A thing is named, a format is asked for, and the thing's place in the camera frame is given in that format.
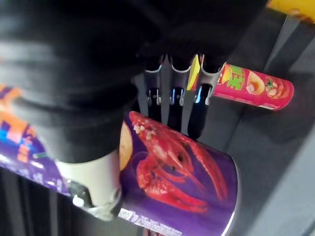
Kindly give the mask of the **right robot hand black cloth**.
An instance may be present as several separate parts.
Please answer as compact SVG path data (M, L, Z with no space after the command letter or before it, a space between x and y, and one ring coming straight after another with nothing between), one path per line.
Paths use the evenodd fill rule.
M21 91L13 113L37 132L73 198L103 221L121 209L123 114L131 79L167 54L227 61L265 0L3 0L0 81Z

